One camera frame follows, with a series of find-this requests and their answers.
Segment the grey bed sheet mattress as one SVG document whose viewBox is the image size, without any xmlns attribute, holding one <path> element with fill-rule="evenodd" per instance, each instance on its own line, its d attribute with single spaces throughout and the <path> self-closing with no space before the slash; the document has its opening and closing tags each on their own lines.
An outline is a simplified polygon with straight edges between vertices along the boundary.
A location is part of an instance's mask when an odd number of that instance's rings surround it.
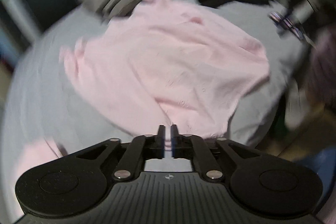
<svg viewBox="0 0 336 224">
<path fill-rule="evenodd" d="M 280 96 L 307 54 L 295 36 L 280 37 L 271 11 L 282 6 L 256 6 L 231 2 L 214 13 L 259 40 L 270 66 L 269 80 L 245 95 L 222 136 L 256 146 L 266 135 Z M 15 196 L 18 162 L 23 151 L 36 141 L 52 140 L 69 153 L 109 138 L 124 142 L 131 135 L 121 131 L 87 104 L 69 83 L 60 51 L 73 49 L 81 39 L 101 36 L 107 28 L 101 16 L 80 6 L 49 28 L 17 63 L 3 109 L 1 128 L 1 188 L 9 220 L 17 221 L 22 210 Z"/>
</svg>

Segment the pink fleece garment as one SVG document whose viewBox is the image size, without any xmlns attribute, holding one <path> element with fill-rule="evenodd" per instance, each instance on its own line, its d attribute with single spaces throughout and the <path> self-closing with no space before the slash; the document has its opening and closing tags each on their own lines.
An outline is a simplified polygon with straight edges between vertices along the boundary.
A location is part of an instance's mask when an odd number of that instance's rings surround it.
<svg viewBox="0 0 336 224">
<path fill-rule="evenodd" d="M 270 73 L 257 39 L 178 0 L 143 0 L 101 36 L 63 48 L 60 61 L 74 90 L 133 136 L 172 124 L 219 136 L 240 99 Z"/>
</svg>

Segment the small pink folded garment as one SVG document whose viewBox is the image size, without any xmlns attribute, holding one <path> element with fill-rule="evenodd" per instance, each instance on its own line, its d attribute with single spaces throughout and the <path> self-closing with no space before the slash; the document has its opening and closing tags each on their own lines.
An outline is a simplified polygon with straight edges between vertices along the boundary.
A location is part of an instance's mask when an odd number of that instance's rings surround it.
<svg viewBox="0 0 336 224">
<path fill-rule="evenodd" d="M 40 139 L 23 148 L 14 170 L 15 216 L 41 219 L 65 218 L 73 214 L 71 197 L 79 178 L 71 170 L 73 158 L 62 159 L 53 139 Z"/>
</svg>

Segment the smartphone with lit screen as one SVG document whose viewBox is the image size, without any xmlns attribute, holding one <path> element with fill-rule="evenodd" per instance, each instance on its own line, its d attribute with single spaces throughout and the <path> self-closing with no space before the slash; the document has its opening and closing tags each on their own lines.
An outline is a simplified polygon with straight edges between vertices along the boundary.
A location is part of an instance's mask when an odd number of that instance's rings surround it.
<svg viewBox="0 0 336 224">
<path fill-rule="evenodd" d="M 276 26 L 277 33 L 280 37 L 283 37 L 286 33 L 290 32 L 298 38 L 300 42 L 305 42 L 315 48 L 315 43 L 307 36 L 300 24 L 293 23 L 288 17 L 285 18 L 275 11 L 268 14 L 268 18 L 271 19 Z"/>
</svg>

